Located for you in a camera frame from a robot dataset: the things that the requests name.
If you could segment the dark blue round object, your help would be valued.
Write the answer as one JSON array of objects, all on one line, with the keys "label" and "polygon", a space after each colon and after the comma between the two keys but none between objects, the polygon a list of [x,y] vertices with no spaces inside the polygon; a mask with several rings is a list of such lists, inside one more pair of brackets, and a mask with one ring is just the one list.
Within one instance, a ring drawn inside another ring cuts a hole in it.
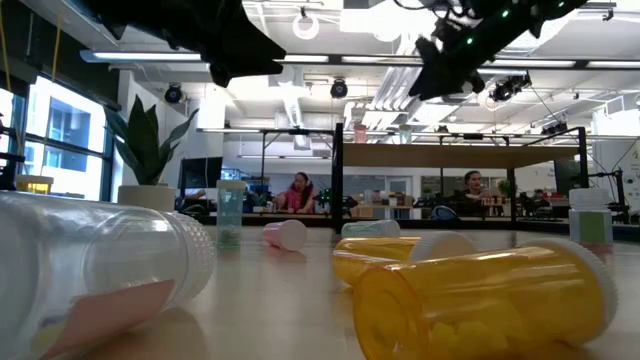
[{"label": "dark blue round object", "polygon": [[434,221],[454,221],[458,220],[459,217],[450,207],[445,205],[436,205],[430,213],[430,219]]}]

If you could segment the black background rig frame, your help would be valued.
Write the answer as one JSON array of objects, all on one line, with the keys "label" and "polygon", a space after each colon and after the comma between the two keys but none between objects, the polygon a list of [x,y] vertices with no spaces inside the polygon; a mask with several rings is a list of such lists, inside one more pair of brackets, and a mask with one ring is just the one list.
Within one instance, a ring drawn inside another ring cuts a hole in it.
[{"label": "black background rig frame", "polygon": [[[256,215],[331,217],[331,129],[309,128],[201,128],[223,139],[223,167],[237,170],[246,183],[245,211]],[[276,209],[275,197],[287,190],[298,172],[314,184],[314,213],[296,214]]]}]

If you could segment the wooden shelf black legs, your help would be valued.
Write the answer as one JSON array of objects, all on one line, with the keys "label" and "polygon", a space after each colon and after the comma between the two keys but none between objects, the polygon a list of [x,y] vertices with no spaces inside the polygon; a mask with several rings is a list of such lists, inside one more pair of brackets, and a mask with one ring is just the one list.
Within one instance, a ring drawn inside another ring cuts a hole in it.
[{"label": "wooden shelf black legs", "polygon": [[331,166],[331,217],[330,226],[339,234],[346,220],[343,207],[343,170],[345,167],[401,167],[401,168],[468,168],[503,169],[509,183],[511,203],[510,224],[516,220],[516,176],[519,168],[563,158],[579,158],[578,184],[589,186],[589,169],[586,130],[583,127],[570,128],[567,133],[577,134],[574,147],[543,147],[544,138],[512,146],[511,137],[504,137],[503,146],[462,146],[462,145],[372,145],[355,144],[344,141],[344,126],[335,125],[330,132],[333,137]]}]

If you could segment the large window black frame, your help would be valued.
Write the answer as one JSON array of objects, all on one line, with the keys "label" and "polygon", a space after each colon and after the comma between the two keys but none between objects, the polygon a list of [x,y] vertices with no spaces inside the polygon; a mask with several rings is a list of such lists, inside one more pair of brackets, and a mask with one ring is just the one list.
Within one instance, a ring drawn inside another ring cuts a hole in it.
[{"label": "large window black frame", "polygon": [[104,200],[111,181],[112,141],[104,108],[50,80],[39,77],[27,93],[0,87],[0,121],[20,132],[0,137],[0,152],[21,150],[17,173],[50,178],[52,195]]}]

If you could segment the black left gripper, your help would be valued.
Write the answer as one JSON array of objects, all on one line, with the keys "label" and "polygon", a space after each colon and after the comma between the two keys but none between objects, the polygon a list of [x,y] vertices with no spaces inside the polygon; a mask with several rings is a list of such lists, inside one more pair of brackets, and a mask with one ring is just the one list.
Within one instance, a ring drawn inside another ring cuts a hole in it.
[{"label": "black left gripper", "polygon": [[207,47],[206,62],[215,84],[233,78],[234,56],[282,60],[286,50],[259,30],[242,0],[84,0],[84,11],[121,40],[128,27],[166,41],[173,50],[202,51],[221,40],[224,49]]}]

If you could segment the potted snake plant white pot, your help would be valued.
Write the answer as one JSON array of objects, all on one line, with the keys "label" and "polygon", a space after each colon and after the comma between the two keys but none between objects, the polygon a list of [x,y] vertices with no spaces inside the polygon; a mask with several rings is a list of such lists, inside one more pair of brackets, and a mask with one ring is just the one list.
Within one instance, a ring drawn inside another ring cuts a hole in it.
[{"label": "potted snake plant white pot", "polygon": [[136,96],[127,121],[114,111],[105,111],[106,128],[114,139],[115,148],[137,181],[136,185],[119,186],[118,204],[160,212],[174,211],[176,189],[161,185],[160,180],[180,139],[188,132],[198,113],[198,109],[194,110],[184,123],[160,142],[155,105],[145,109]]}]

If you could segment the black aluminium rig frame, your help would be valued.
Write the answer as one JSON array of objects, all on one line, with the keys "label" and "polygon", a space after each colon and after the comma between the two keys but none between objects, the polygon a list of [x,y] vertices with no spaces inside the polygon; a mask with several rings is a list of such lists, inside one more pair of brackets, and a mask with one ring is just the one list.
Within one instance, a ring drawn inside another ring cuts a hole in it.
[{"label": "black aluminium rig frame", "polygon": [[[24,162],[23,156],[0,152],[0,159],[7,160],[8,164],[17,165]],[[8,190],[8,183],[5,186],[3,181],[3,170],[0,170],[0,189]],[[207,226],[215,226],[217,218],[215,216],[195,216],[195,219]],[[256,215],[249,214],[242,217],[242,225],[250,227],[262,227],[271,222],[284,221],[288,219],[299,220],[307,227],[330,228],[336,233],[341,233],[341,228],[346,223],[360,221],[362,219],[342,218],[334,220],[332,217],[321,215],[303,215],[297,217],[287,217],[280,215]],[[505,218],[493,218],[488,220],[396,220],[401,229],[406,230],[492,230],[492,231],[526,231],[549,234],[569,234],[569,225],[561,222],[543,221],[515,221]],[[640,227],[628,225],[614,225],[613,239],[615,241],[640,243]]]}]

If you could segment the long linear ceiling light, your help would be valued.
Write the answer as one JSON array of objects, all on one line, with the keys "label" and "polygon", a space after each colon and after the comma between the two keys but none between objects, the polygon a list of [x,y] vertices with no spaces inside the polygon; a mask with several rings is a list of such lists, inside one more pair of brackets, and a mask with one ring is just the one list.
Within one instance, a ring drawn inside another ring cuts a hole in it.
[{"label": "long linear ceiling light", "polygon": [[[81,58],[88,63],[200,63],[201,56],[188,52],[107,52],[82,50]],[[401,66],[421,67],[418,56],[405,55],[343,55],[292,54],[278,60],[280,64],[336,66]],[[482,68],[504,69],[575,69],[578,71],[640,71],[640,59],[551,59],[534,57],[499,57],[485,62]]]}]

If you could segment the person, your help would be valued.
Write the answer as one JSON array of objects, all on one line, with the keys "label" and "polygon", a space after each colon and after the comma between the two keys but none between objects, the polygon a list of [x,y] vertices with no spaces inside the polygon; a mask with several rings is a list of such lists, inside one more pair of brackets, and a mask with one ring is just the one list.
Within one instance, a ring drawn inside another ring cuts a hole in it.
[{"label": "person", "polygon": [[296,214],[313,214],[313,197],[313,182],[306,173],[298,172],[287,190],[275,197],[276,209]]},{"label": "person", "polygon": [[483,201],[493,196],[492,190],[483,186],[483,177],[478,170],[471,170],[464,176],[465,189],[454,195],[455,210],[458,213],[481,214]]}]

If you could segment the black monitor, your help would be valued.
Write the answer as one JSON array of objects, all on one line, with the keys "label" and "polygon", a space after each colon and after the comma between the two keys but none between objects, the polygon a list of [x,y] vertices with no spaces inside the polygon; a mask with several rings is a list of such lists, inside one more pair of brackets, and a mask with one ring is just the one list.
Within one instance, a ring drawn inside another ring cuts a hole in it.
[{"label": "black monitor", "polygon": [[178,186],[180,190],[214,188],[221,178],[222,157],[182,159]]}]

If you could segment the large clear bottle knurled cap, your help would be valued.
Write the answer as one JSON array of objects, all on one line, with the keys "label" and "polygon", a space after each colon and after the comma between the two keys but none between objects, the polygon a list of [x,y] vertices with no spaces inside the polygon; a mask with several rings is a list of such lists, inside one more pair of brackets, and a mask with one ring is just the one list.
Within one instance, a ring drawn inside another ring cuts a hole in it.
[{"label": "large clear bottle knurled cap", "polygon": [[214,243],[195,219],[0,191],[0,360],[84,350],[195,298]]}]

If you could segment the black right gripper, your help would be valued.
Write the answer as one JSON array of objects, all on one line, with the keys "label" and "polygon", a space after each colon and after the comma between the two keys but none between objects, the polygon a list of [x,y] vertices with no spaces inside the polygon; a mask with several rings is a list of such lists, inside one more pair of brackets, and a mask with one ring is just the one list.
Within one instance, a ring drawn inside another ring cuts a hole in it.
[{"label": "black right gripper", "polygon": [[[524,32],[541,27],[540,0],[446,0],[447,9],[436,21],[432,37],[436,45],[419,37],[416,49],[423,62],[409,90],[410,97],[421,101],[463,92],[464,83],[473,93],[485,89],[485,81],[476,70]],[[464,79],[456,71],[469,70]]]}]

